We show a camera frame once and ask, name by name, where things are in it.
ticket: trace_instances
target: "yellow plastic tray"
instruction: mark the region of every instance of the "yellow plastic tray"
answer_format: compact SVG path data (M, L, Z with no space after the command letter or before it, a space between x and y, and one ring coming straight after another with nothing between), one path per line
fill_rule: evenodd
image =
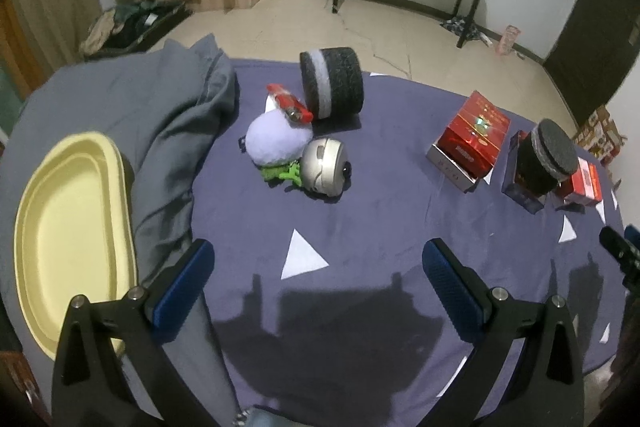
M52 359L74 295L111 301L136 285L124 166L109 138L68 136L47 154L20 201L14 255L22 313Z

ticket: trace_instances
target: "black tape roll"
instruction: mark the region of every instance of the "black tape roll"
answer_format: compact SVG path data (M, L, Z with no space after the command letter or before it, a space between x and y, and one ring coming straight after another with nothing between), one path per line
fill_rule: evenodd
M306 107L317 120L358 114L364 104L362 70L351 48L300 54Z
M518 174L537 196L554 190L577 169L574 143L552 120L540 121L518 149Z

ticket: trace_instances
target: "white plush ball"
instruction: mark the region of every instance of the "white plush ball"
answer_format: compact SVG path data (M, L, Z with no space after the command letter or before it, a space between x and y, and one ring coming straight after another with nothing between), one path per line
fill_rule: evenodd
M244 145L258 167L273 167L300 158L313 137L311 124L292 123L277 109L252 121Z

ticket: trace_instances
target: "red lighter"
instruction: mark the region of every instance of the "red lighter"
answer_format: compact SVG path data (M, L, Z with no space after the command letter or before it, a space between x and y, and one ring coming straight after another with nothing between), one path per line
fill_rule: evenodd
M289 120L297 123L311 123L314 115L311 114L293 94L282 84L267 84L267 91L273 95L278 107L284 111Z

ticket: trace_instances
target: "cardboard box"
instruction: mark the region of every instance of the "cardboard box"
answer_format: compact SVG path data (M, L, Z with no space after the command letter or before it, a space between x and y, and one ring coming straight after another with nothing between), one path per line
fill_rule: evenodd
M536 214L545 208L546 195L536 197L533 192L524 186L524 183L519 179L516 172L518 166L518 149L526 137L527 133L524 131L518 131L511 137L507 166L504 172L504 180L502 181L502 193L510 197L529 214Z
M474 91L437 142L438 148L471 178L484 178L494 168L510 119Z
M603 166L610 164L620 154L625 141L626 136L619 133L609 111L603 105L591 114L574 137L574 142L596 156Z
M427 158L463 192L472 192L478 185L478 179L469 176L465 169L449 158L436 144L429 148Z
M556 195L568 203L594 206L602 201L602 188L596 166L578 158L578 170L567 181L560 184Z

